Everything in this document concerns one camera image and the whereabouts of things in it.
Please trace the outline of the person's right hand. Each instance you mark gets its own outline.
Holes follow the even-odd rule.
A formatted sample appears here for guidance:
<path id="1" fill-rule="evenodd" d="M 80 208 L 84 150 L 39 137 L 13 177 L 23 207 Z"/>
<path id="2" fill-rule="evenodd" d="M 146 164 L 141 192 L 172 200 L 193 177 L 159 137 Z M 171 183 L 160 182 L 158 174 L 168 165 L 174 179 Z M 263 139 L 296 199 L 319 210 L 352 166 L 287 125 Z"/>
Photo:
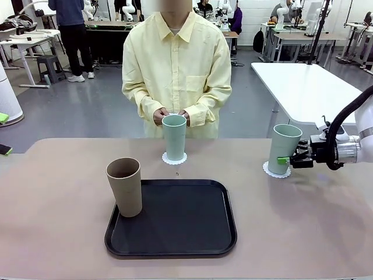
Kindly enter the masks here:
<path id="1" fill-rule="evenodd" d="M 160 108 L 154 112 L 153 121 L 157 126 L 162 125 L 163 118 L 169 115 L 170 113 L 166 110 L 166 108 Z"/>

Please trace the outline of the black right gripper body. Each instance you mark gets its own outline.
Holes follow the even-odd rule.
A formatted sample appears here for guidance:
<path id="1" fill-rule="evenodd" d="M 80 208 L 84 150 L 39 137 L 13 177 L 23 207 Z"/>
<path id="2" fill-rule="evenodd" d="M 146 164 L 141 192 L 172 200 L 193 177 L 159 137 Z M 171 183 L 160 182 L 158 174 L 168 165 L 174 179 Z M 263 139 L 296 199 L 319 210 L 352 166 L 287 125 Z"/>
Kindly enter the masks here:
<path id="1" fill-rule="evenodd" d="M 311 158 L 316 163 L 327 162 L 326 140 L 320 139 L 319 135 L 311 135 L 309 139 Z"/>

